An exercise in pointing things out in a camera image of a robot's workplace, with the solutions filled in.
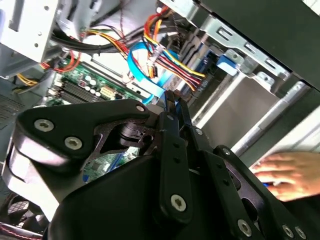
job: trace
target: wire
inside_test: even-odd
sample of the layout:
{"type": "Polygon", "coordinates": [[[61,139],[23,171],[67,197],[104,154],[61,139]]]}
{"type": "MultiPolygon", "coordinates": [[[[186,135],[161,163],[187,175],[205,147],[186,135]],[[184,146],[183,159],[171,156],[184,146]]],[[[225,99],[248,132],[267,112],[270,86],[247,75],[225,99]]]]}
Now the wire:
{"type": "MultiPolygon", "coordinates": [[[[187,27],[181,25],[179,26],[179,31],[182,34],[187,33],[187,27]]],[[[176,28],[174,26],[161,26],[159,33],[175,33],[176,28]]],[[[132,32],[128,33],[124,38],[120,39],[119,42],[127,46],[127,48],[132,47],[141,40],[141,36],[144,34],[144,28],[139,27],[132,32]]],[[[118,50],[111,43],[106,45],[92,45],[87,43],[82,43],[75,41],[74,39],[68,37],[62,31],[54,31],[54,34],[51,37],[51,40],[62,47],[66,47],[70,50],[86,53],[89,55],[92,54],[101,54],[101,53],[116,53],[118,50]]]]}
{"type": "Polygon", "coordinates": [[[34,237],[27,237],[27,236],[20,235],[20,234],[14,232],[14,231],[11,231],[9,228],[4,226],[2,223],[0,223],[0,230],[4,231],[7,234],[15,236],[15,237],[17,237],[19,239],[24,239],[24,240],[40,240],[41,239],[41,238],[34,238],[34,237]]]}
{"type": "MultiPolygon", "coordinates": [[[[70,60],[70,62],[69,62],[69,64],[67,66],[65,66],[64,68],[54,67],[53,70],[55,70],[55,71],[57,71],[59,73],[66,73],[66,72],[69,72],[69,71],[73,70],[79,64],[79,62],[74,64],[75,63],[75,54],[74,54],[73,51],[70,51],[70,57],[71,57],[71,60],[70,60]]],[[[79,53],[77,61],[78,60],[80,61],[80,57],[81,57],[81,53],[79,53]]],[[[51,66],[46,62],[43,62],[40,66],[45,70],[48,70],[48,69],[51,68],[51,66]]]]}
{"type": "Polygon", "coordinates": [[[26,77],[24,77],[21,74],[17,74],[16,76],[17,76],[18,79],[20,79],[21,82],[23,82],[27,86],[33,86],[33,85],[36,85],[38,83],[37,81],[32,81],[30,79],[27,79],[26,77]]]}
{"type": "Polygon", "coordinates": [[[156,22],[155,28],[154,28],[154,34],[153,34],[153,39],[156,41],[157,40],[157,35],[160,29],[160,26],[162,24],[162,19],[156,22]]]}
{"type": "Polygon", "coordinates": [[[125,32],[124,32],[124,8],[122,7],[120,9],[120,29],[121,29],[121,34],[122,38],[125,37],[125,32]]]}
{"type": "MultiPolygon", "coordinates": [[[[162,9],[162,11],[160,13],[157,13],[157,14],[153,14],[151,16],[148,17],[146,23],[144,24],[144,37],[149,41],[151,42],[152,44],[154,44],[155,46],[159,46],[160,44],[151,38],[150,36],[150,28],[151,26],[153,25],[154,22],[157,21],[158,18],[160,18],[164,13],[166,13],[168,11],[168,7],[164,7],[162,9]]],[[[185,64],[183,64],[182,62],[180,62],[178,59],[176,59],[167,49],[164,49],[163,50],[166,57],[172,61],[173,63],[175,63],[176,65],[178,65],[179,67],[183,68],[184,70],[186,70],[187,72],[191,73],[191,74],[194,74],[194,75],[197,75],[199,77],[205,77],[204,74],[202,73],[199,73],[199,72],[196,72],[192,69],[190,69],[188,66],[186,66],[185,64]]]]}
{"type": "Polygon", "coordinates": [[[91,29],[89,31],[89,33],[94,34],[94,35],[99,35],[100,37],[103,37],[104,39],[108,40],[121,53],[121,55],[124,57],[124,59],[127,60],[125,58],[125,55],[128,55],[128,53],[126,53],[126,52],[128,52],[128,49],[121,42],[119,42],[118,40],[114,39],[113,37],[111,37],[105,33],[99,32],[97,30],[91,29]]]}
{"type": "Polygon", "coordinates": [[[118,11],[123,9],[125,6],[127,6],[130,2],[131,2],[131,0],[128,0],[125,4],[122,4],[123,2],[120,2],[117,6],[115,6],[113,9],[111,9],[109,12],[107,12],[103,16],[101,16],[98,19],[96,19],[95,21],[93,21],[90,24],[90,27],[95,27],[96,25],[98,25],[98,24],[102,23],[103,21],[107,20],[108,18],[110,18],[111,16],[116,14],[118,11]]]}
{"type": "MultiPolygon", "coordinates": [[[[99,25],[94,26],[94,27],[95,27],[95,28],[98,28],[98,27],[107,27],[107,28],[110,28],[112,31],[114,31],[115,34],[117,34],[121,39],[124,37],[124,36],[122,35],[122,33],[121,33],[118,29],[116,29],[114,26],[107,25],[107,24],[99,24],[99,25]]],[[[99,32],[102,31],[102,29],[95,29],[95,28],[92,28],[92,30],[96,30],[96,31],[99,31],[99,32]]]]}

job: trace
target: metal panel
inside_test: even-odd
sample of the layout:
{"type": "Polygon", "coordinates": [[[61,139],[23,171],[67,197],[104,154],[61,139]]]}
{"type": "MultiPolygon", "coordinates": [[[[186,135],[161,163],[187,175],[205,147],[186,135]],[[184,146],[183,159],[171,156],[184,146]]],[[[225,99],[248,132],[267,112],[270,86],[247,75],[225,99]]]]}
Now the metal panel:
{"type": "MultiPolygon", "coordinates": [[[[44,59],[51,59],[60,54],[61,51],[60,46],[52,46],[45,51],[44,59]]],[[[38,62],[0,44],[0,76],[4,79],[23,73],[36,65],[38,65],[38,62]]]]}
{"type": "Polygon", "coordinates": [[[13,122],[16,116],[41,100],[41,96],[32,92],[21,95],[11,94],[16,86],[7,80],[0,79],[0,111],[7,116],[7,119],[0,119],[0,162],[4,162],[10,136],[13,130],[13,122]]]}
{"type": "Polygon", "coordinates": [[[72,0],[61,1],[62,9],[58,12],[57,23],[68,36],[80,40],[82,33],[90,27],[93,16],[98,13],[102,0],[81,0],[76,6],[72,6],[72,3],[72,0]]]}
{"type": "Polygon", "coordinates": [[[284,136],[298,126],[320,105],[320,92],[309,90],[303,97],[289,107],[281,117],[244,153],[241,160],[251,166],[275,146],[284,136]]]}
{"type": "Polygon", "coordinates": [[[202,130],[212,147],[232,148],[279,101],[256,81],[245,78],[202,130]]]}
{"type": "Polygon", "coordinates": [[[51,36],[59,0],[0,1],[0,43],[40,63],[51,36]],[[16,11],[23,5],[22,12],[16,11]]]}
{"type": "Polygon", "coordinates": [[[0,94],[0,130],[6,127],[25,106],[0,94]]]}
{"type": "Polygon", "coordinates": [[[285,109],[297,101],[309,89],[310,87],[303,82],[298,82],[293,86],[288,93],[273,105],[270,110],[232,147],[232,151],[238,156],[245,152],[285,109]]]}
{"type": "Polygon", "coordinates": [[[200,4],[208,14],[215,13],[273,60],[320,89],[320,68],[315,67],[320,55],[320,18],[302,1],[201,0],[200,4]]]}

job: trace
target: green circuit board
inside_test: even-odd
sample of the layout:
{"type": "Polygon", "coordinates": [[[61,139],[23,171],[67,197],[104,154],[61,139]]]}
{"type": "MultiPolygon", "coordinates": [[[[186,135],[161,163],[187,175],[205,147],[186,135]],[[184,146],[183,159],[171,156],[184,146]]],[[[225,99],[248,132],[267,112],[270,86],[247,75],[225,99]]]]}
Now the green circuit board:
{"type": "Polygon", "coordinates": [[[111,170],[112,164],[114,164],[114,169],[118,168],[132,159],[135,159],[138,155],[139,149],[136,147],[130,147],[125,153],[109,154],[88,162],[84,167],[84,174],[88,176],[88,183],[102,177],[108,171],[111,170]]]}
{"type": "MultiPolygon", "coordinates": [[[[53,80],[53,84],[46,95],[45,105],[50,107],[65,104],[94,103],[116,99],[141,100],[134,94],[126,91],[126,89],[113,83],[111,80],[108,80],[107,78],[90,71],[86,67],[79,65],[70,72],[56,75],[56,78],[53,80]],[[107,97],[106,95],[103,95],[103,88],[114,93],[115,97],[107,97]]],[[[111,169],[115,169],[131,161],[136,158],[138,151],[138,148],[130,147],[124,153],[105,155],[88,162],[84,167],[84,181],[86,183],[92,182],[105,175],[111,169]]]]}
{"type": "Polygon", "coordinates": [[[140,100],[136,95],[131,94],[128,91],[125,91],[123,87],[118,86],[117,84],[114,84],[112,81],[108,80],[105,77],[100,76],[99,74],[96,74],[86,67],[79,65],[74,70],[62,73],[62,75],[71,83],[74,83],[75,85],[79,85],[80,81],[85,81],[85,78],[89,76],[92,80],[96,82],[96,85],[92,88],[95,91],[101,90],[103,87],[108,87],[111,89],[116,90],[118,94],[123,96],[123,99],[135,99],[140,100]]]}

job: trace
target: bolt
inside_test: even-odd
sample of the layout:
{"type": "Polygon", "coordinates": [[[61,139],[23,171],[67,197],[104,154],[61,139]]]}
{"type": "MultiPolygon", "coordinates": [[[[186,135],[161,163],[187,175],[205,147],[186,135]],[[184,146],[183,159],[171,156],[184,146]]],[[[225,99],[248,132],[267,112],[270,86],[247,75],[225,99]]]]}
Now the bolt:
{"type": "Polygon", "coordinates": [[[39,119],[34,122],[34,127],[41,132],[50,132],[55,128],[55,125],[52,121],[47,119],[39,119]]]}
{"type": "Polygon", "coordinates": [[[75,136],[67,137],[64,140],[64,144],[67,148],[72,150],[78,150],[82,147],[82,141],[75,136]]]}
{"type": "Polygon", "coordinates": [[[291,229],[287,225],[282,225],[282,228],[290,238],[292,239],[294,238],[294,233],[291,231],[291,229]]]}
{"type": "Polygon", "coordinates": [[[306,234],[300,229],[300,227],[296,226],[294,229],[302,239],[307,239],[306,234]]]}
{"type": "Polygon", "coordinates": [[[228,149],[226,149],[226,148],[223,149],[223,152],[228,156],[230,155],[230,151],[228,149]]]}
{"type": "Polygon", "coordinates": [[[137,105],[136,109],[138,109],[140,112],[144,112],[145,111],[145,109],[140,105],[137,105]]]}
{"type": "Polygon", "coordinates": [[[245,220],[239,219],[238,220],[238,227],[239,227],[240,231],[243,232],[244,235],[246,235],[247,237],[251,237],[251,235],[252,235],[251,228],[245,220]]]}
{"type": "Polygon", "coordinates": [[[171,196],[171,205],[179,212],[184,212],[187,209],[185,200],[177,194],[171,196]]]}
{"type": "Polygon", "coordinates": [[[199,128],[196,128],[195,131],[199,135],[203,135],[204,134],[199,128]]]}

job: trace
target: orange wire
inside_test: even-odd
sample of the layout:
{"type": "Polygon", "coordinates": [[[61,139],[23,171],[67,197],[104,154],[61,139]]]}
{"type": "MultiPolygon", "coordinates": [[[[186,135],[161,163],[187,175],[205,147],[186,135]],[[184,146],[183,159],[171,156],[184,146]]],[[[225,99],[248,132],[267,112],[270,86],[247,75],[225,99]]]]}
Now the orange wire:
{"type": "Polygon", "coordinates": [[[157,35],[159,33],[159,29],[160,29],[161,24],[162,24],[162,19],[157,21],[155,24],[154,35],[153,35],[153,40],[155,40],[155,41],[157,40],[157,35]]]}
{"type": "MultiPolygon", "coordinates": [[[[65,72],[69,72],[69,71],[72,71],[73,69],[75,69],[80,63],[81,53],[79,53],[76,63],[75,63],[75,54],[74,54],[73,51],[70,51],[70,56],[71,56],[71,60],[70,60],[70,62],[69,62],[69,64],[67,66],[65,66],[62,69],[54,68],[54,70],[59,72],[59,73],[65,73],[65,72]]],[[[49,64],[47,64],[46,62],[42,63],[41,66],[44,69],[50,68],[49,64]]]]}
{"type": "Polygon", "coordinates": [[[172,71],[168,67],[166,67],[164,64],[158,62],[160,66],[162,66],[165,70],[169,71],[170,73],[176,75],[177,77],[181,78],[190,88],[192,91],[195,91],[196,89],[178,72],[172,71]]]}

